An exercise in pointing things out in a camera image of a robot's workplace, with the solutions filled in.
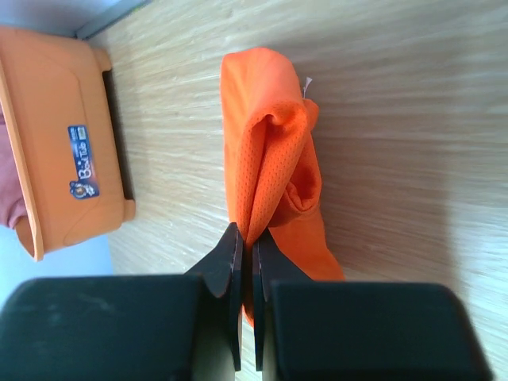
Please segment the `orange t-shirt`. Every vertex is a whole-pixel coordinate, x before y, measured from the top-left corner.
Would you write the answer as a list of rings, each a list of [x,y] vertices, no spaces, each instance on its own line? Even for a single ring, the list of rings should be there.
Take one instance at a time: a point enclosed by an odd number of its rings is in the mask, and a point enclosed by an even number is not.
[[[325,239],[321,172],[311,132],[319,107],[305,98],[292,62],[268,48],[229,53],[221,63],[225,196],[252,264],[264,230],[318,281],[344,273]]]

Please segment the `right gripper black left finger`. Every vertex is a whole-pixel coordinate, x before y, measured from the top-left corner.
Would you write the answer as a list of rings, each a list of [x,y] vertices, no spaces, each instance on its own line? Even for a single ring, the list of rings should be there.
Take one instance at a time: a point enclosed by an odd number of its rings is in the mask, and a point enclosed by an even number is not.
[[[24,282],[1,311],[2,379],[234,379],[242,256],[231,224],[182,274]]]

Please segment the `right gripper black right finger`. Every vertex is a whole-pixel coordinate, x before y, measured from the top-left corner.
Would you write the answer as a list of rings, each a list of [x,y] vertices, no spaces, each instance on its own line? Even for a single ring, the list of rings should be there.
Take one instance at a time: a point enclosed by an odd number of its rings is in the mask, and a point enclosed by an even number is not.
[[[320,282],[264,232],[252,249],[265,380],[491,380],[462,302],[437,283]]]

